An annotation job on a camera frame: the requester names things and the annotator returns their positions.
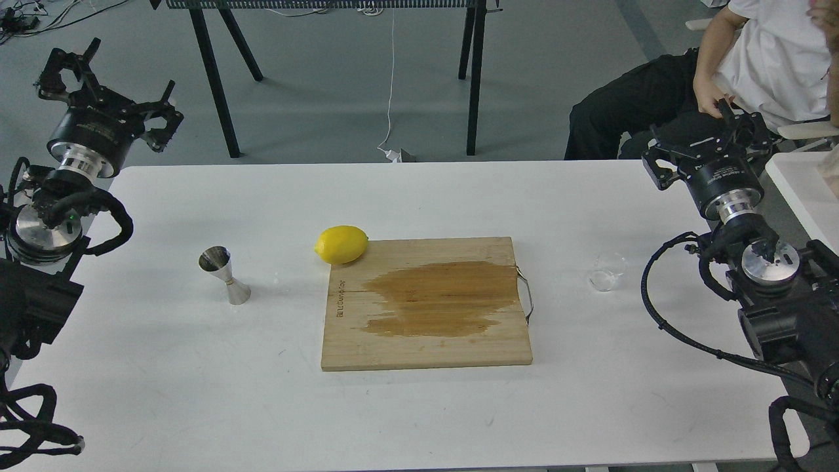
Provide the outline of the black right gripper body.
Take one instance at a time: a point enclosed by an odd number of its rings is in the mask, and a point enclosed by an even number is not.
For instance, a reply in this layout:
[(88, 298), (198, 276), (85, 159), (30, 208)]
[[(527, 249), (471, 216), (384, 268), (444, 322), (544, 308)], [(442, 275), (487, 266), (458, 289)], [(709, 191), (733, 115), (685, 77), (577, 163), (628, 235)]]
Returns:
[(678, 153), (675, 164), (702, 218), (728, 221), (754, 212), (764, 190), (745, 160), (745, 147), (707, 138)]

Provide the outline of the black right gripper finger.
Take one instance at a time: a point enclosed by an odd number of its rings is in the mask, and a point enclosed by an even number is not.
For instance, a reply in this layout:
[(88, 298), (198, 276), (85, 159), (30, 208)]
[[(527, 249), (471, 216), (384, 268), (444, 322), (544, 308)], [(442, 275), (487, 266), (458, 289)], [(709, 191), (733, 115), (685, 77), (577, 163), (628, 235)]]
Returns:
[(648, 149), (642, 152), (644, 168), (659, 191), (670, 188), (677, 180), (692, 185), (690, 165), (695, 164), (695, 152), (689, 147), (650, 141)]
[(716, 153), (725, 155), (735, 149), (744, 152), (768, 153), (774, 138), (760, 113), (734, 110), (726, 99), (716, 103), (724, 123), (722, 134), (716, 138)]

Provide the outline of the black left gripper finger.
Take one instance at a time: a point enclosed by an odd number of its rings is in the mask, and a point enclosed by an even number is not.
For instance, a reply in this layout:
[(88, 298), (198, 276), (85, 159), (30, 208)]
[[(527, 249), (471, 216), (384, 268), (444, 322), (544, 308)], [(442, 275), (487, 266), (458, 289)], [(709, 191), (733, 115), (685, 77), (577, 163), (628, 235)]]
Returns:
[[(90, 68), (90, 62), (100, 45), (101, 39), (96, 37), (82, 54), (54, 48), (34, 83), (38, 98), (61, 102), (102, 102), (102, 88)], [(63, 71), (73, 73), (80, 89), (69, 92), (63, 80)]]
[(174, 87), (176, 87), (176, 82), (169, 80), (160, 99), (139, 104), (139, 114), (143, 119), (143, 124), (156, 119), (164, 122), (163, 126), (149, 127), (139, 136), (155, 153), (164, 151), (184, 120), (183, 113), (176, 109), (170, 99)]

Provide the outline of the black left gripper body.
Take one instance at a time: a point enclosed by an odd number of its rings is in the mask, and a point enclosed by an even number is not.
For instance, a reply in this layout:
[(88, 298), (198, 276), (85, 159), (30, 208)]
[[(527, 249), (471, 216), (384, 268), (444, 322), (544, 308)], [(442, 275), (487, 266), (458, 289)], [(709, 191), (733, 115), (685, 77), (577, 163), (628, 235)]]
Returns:
[(137, 104), (119, 94), (103, 99), (81, 98), (69, 105), (53, 132), (47, 149), (59, 161), (57, 170), (87, 179), (113, 178), (124, 167), (134, 141), (146, 141), (155, 152), (165, 148), (162, 128), (146, 129), (150, 119), (159, 119), (156, 102)]

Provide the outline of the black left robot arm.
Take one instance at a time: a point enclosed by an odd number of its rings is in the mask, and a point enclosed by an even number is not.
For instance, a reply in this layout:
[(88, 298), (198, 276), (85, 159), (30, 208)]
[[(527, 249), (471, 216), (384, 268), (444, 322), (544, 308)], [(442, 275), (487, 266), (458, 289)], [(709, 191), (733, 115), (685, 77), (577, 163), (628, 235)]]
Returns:
[(2, 469), (83, 451), (84, 437), (54, 421), (54, 388), (10, 389), (11, 364), (35, 358), (66, 325), (83, 292), (71, 278), (81, 258), (117, 250), (134, 233), (125, 206), (96, 180), (116, 177), (136, 140), (162, 152), (184, 118), (170, 102), (173, 81), (141, 104), (99, 83), (90, 63), (100, 45), (51, 51), (35, 86), (67, 107), (46, 146), (57, 167), (18, 158), (2, 188), (2, 430), (23, 437), (2, 447)]

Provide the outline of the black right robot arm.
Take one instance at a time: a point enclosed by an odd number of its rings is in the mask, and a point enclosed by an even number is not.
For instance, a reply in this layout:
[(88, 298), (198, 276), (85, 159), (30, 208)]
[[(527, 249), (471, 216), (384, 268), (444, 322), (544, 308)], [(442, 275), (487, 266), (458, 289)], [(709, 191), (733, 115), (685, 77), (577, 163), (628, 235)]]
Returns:
[[(656, 126), (650, 128), (652, 140), (642, 154), (648, 174), (659, 190), (684, 182), (700, 216), (716, 227), (705, 234), (680, 234), (651, 256), (640, 281), (642, 304), (658, 328), (675, 340), (814, 391), (818, 404), (784, 395), (768, 407), (778, 466), (800, 471), (785, 423), (788, 410), (821, 421), (830, 443), (837, 445), (837, 255), (819, 240), (794, 248), (757, 213), (764, 191), (747, 156), (767, 155), (774, 146), (773, 135), (761, 114), (734, 111), (725, 100), (718, 105), (724, 128), (707, 140), (671, 144)], [(654, 263), (678, 245), (698, 257), (705, 286), (719, 298), (739, 303), (738, 320), (751, 358), (693, 340), (654, 307), (648, 277)]]

